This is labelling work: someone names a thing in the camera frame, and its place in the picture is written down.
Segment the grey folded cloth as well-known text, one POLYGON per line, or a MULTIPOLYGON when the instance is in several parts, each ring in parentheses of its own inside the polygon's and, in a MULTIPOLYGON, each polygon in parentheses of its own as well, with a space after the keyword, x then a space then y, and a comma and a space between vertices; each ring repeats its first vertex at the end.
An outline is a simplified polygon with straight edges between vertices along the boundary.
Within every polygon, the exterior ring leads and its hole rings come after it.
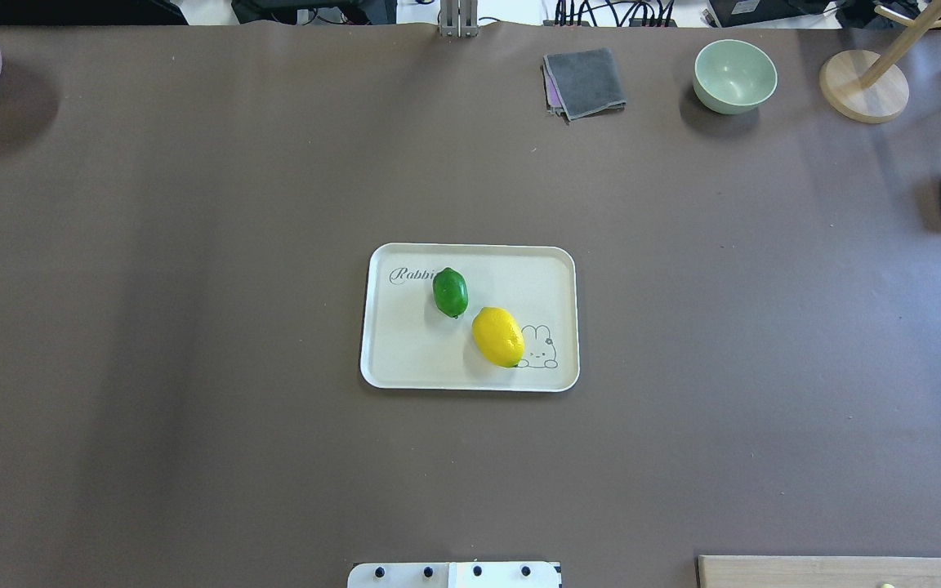
POLYGON ((607 47, 545 55, 542 75, 546 108, 568 122, 627 105, 615 56, 607 47))

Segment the aluminium frame post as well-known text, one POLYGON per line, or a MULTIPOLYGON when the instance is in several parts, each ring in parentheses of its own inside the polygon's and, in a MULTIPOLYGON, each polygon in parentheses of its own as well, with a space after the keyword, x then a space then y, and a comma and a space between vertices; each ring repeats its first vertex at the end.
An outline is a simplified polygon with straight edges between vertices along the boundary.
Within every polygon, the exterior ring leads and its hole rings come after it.
POLYGON ((439 1, 439 34, 444 38, 473 38, 479 34, 477 0, 439 1))

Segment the green lime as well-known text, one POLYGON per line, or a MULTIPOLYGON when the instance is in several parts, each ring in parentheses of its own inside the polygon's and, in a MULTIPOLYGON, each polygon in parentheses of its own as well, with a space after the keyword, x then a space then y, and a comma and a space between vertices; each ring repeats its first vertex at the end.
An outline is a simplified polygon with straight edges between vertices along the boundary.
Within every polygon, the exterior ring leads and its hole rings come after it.
POLYGON ((459 318, 468 306, 466 280, 451 267, 444 268, 432 279, 432 293, 436 308, 445 316, 459 318))

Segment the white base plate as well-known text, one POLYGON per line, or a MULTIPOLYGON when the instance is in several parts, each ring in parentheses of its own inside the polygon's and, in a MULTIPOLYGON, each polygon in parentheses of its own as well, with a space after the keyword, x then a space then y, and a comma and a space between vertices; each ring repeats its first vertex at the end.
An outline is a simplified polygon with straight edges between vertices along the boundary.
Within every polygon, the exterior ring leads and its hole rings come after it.
POLYGON ((347 587, 561 587, 560 563, 462 561, 362 563, 347 587))

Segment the wooden mug tree stand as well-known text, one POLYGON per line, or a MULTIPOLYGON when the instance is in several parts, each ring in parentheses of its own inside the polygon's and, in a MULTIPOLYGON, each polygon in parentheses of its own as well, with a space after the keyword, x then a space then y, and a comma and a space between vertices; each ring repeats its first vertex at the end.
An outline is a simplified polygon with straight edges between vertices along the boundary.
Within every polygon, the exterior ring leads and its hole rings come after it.
POLYGON ((818 81, 832 108, 861 123, 886 123, 907 107, 910 89, 896 66, 912 44, 930 29, 941 29, 941 1, 930 1, 916 18, 875 7, 879 16, 900 23, 903 31, 884 55, 870 50, 845 50, 829 57, 818 81))

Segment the mint green bowl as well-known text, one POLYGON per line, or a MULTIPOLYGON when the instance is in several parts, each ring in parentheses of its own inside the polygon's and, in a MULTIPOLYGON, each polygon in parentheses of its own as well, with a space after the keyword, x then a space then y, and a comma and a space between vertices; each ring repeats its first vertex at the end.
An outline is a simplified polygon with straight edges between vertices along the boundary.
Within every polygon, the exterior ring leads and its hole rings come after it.
POLYGON ((709 43, 693 63, 695 96, 720 114, 754 110, 773 96, 778 83, 779 74, 768 53, 735 38, 709 43))

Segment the wooden cutting board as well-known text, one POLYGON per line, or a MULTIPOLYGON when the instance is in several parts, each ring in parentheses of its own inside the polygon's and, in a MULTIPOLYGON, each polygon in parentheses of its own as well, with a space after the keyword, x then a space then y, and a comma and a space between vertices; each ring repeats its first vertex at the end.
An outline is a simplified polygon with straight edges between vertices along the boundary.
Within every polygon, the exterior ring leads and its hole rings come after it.
POLYGON ((941 587, 941 558, 699 555, 701 587, 941 587))

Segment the yellow lemon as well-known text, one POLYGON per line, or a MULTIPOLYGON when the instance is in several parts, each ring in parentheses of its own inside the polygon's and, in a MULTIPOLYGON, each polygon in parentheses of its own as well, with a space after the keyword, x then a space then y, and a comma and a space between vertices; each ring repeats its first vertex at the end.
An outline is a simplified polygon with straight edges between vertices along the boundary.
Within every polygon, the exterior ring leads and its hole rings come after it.
POLYGON ((473 320, 473 337, 482 356, 501 368, 515 368, 525 354, 522 328, 499 306, 483 306, 473 320))

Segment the white rabbit tray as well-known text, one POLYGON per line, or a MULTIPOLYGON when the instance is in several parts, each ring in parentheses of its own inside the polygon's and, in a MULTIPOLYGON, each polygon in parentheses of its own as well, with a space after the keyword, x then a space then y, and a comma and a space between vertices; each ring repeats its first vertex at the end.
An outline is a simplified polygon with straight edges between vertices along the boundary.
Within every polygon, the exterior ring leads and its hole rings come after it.
POLYGON ((557 247, 391 243, 369 258, 363 379, 381 390, 563 392, 580 377, 578 268, 557 247), (441 313, 433 277, 468 286, 459 318, 441 313), (511 313, 525 339, 518 366, 489 362, 473 337, 486 306, 511 313))

